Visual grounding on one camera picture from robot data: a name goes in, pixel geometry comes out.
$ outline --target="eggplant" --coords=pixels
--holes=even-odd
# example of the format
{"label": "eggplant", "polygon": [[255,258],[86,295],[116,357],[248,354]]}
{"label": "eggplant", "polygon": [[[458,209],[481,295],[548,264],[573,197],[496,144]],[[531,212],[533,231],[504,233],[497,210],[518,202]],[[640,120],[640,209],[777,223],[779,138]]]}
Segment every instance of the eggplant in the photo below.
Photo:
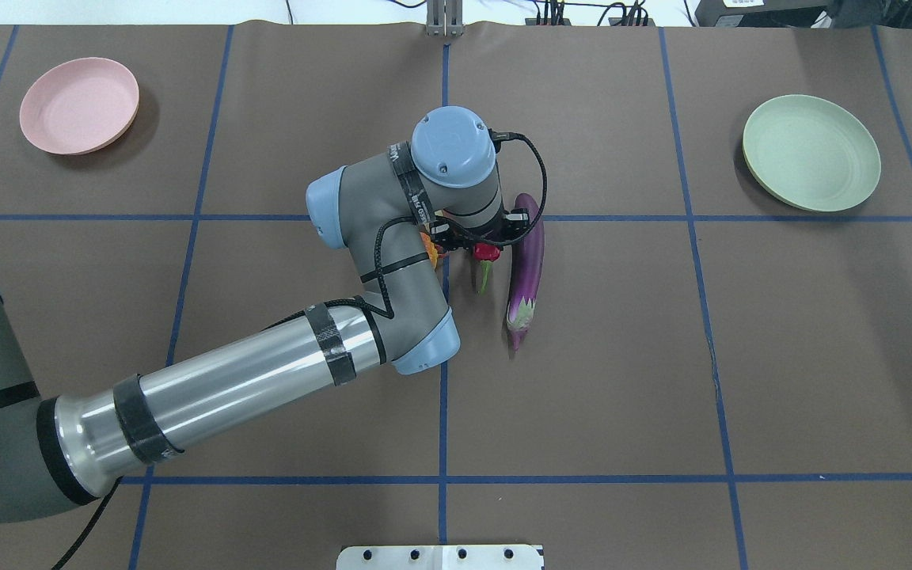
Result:
{"label": "eggplant", "polygon": [[[515,208],[526,209],[530,220],[537,216],[537,203],[529,194],[518,195]],[[509,281],[506,310],[506,329],[509,329],[513,350],[519,349],[533,320],[543,264],[544,221],[539,219],[527,237],[513,245],[513,275]]]}

